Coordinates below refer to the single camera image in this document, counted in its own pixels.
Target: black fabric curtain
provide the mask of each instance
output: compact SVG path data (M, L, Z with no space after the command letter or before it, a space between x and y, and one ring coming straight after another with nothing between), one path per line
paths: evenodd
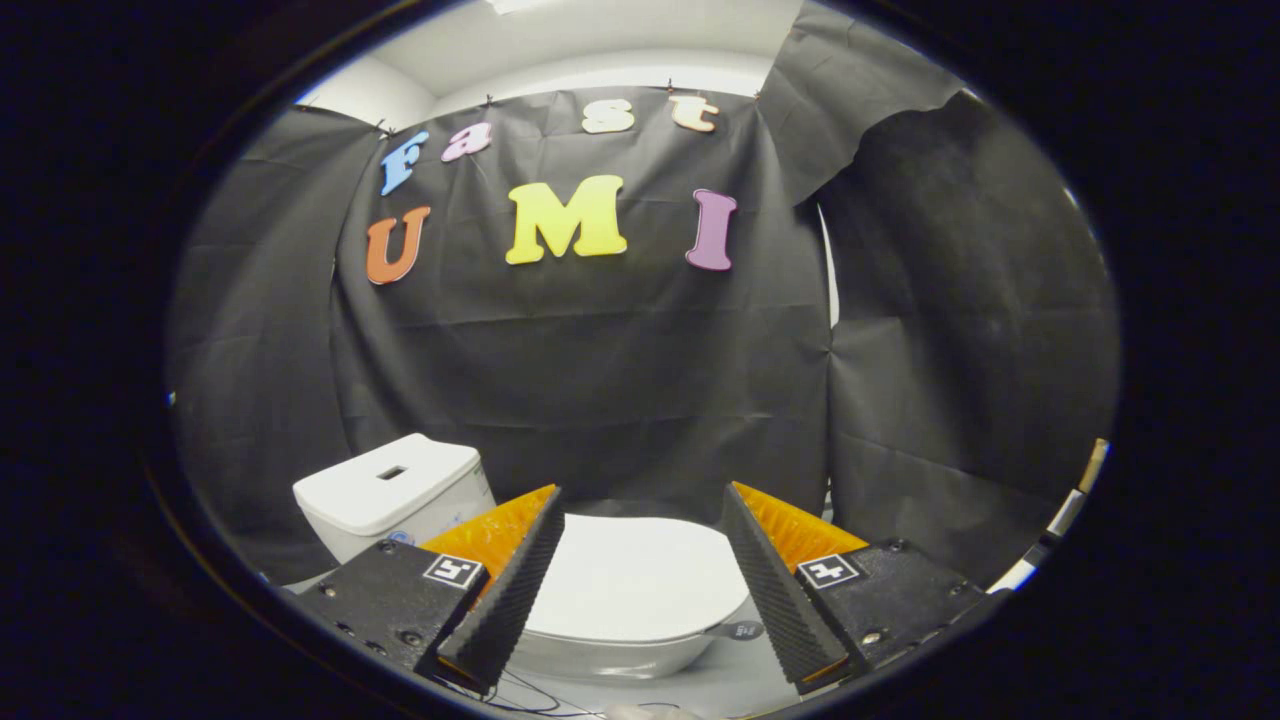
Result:
M676 92L719 109L709 133L645 87L502 100L383 140L291 110L229 172L178 279L188 477L279 583L334 565L292 484L413 432L477 447L498 501L554 482L588 514L713 524L728 480L819 512L829 477L840 525L996 579L1106 437L1119 340L1057 173L961 85L806 4L758 101ZM635 124L585 132L608 99ZM480 122L492 145L442 161ZM381 160L421 131L383 196ZM508 192L545 182L567 204L593 176L623 181L626 251L508 264ZM686 261L696 190L737 202L728 270ZM394 260L422 206L413 266L370 282L369 228L397 220Z
M820 509L826 486L828 297L813 202L781 193L777 152L750 97L701 94L709 133L677 126L662 88L531 95L420 129L429 151L381 197L371 165L338 242L332 315L347 437L356 452L422 432L477 447L497 500L548 482L579 512L714 523L730 479ZM590 135L582 110L623 99L635 126ZM442 163L443 142L477 122L493 145ZM516 205L545 182L623 178L620 255L507 264ZM732 268L685 259L694 191L732 196ZM430 205L413 269L388 286L365 274L374 222ZM388 256L403 245L403 223Z
M333 252L378 133L291 111L229 169L188 238L168 377L183 469L271 579L334 566L293 480L351 456L329 361Z

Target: yellow letter m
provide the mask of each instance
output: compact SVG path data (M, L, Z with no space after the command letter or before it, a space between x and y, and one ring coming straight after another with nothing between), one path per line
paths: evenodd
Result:
M563 258L579 225L582 234L573 245L573 252L582 256L625 252L627 241L618 234L616 204L621 187L622 178L618 176L589 177L577 186L568 205L561 205L556 192L544 182L512 190L507 197L516 201L516 240L507 251L507 263L521 265L541 260L539 231L547 247L557 258Z

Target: toilet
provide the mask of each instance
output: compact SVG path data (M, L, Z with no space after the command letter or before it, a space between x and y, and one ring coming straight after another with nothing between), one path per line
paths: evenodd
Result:
M383 538L424 543L494 507L476 448L421 433L303 478L293 497L338 562Z
M728 539L667 518L564 515L509 666L566 678L678 673L748 601Z

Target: wire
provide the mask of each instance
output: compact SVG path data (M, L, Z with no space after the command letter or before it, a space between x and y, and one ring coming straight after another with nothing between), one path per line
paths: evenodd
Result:
M503 674L507 675L507 676L509 676L512 680L520 683L521 685L524 685L524 687L526 687L526 688L529 688L529 689L531 689L531 691L541 694L547 700L553 701L556 705L553 707L547 707L547 708L529 708L529 707L512 707L509 705L490 703L490 705L493 705L493 707L499 707L502 710L511 710L511 711L515 711L515 712L530 712L530 714L534 714L534 715L543 715L545 717L586 717L586 716L604 717L603 712L593 712L593 711L582 707L581 705L577 705L575 702L570 702L567 700L561 700L561 698L553 696L552 693L549 693L549 692L539 688L538 685L530 683L529 680L521 678L520 675L516 675L515 673L512 673L509 670L503 670ZM494 689L493 697L498 697L497 688ZM502 700L504 702L511 702L507 698L499 698L499 700ZM582 712L563 712L563 714L552 715L552 712L556 711L556 710L558 710L562 703L563 705L571 705L571 706L581 710ZM636 705L639 707L648 707L648 706L652 706L652 705L662 705L662 706L666 706L666 707L675 707L677 710L680 708L680 706L676 705L676 703L673 703L673 702L640 702L640 703L636 703Z

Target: orange letter u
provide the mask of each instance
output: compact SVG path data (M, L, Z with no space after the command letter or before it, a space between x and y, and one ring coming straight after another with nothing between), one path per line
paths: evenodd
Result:
M393 283L403 278L417 261L417 246L422 238L422 222L431 214L431 209L413 208L404 213L404 249L401 250L399 260L394 263L387 259L387 246L390 243L392 228L396 227L396 218L378 220L369 225L369 258L365 269L369 282L374 284Z

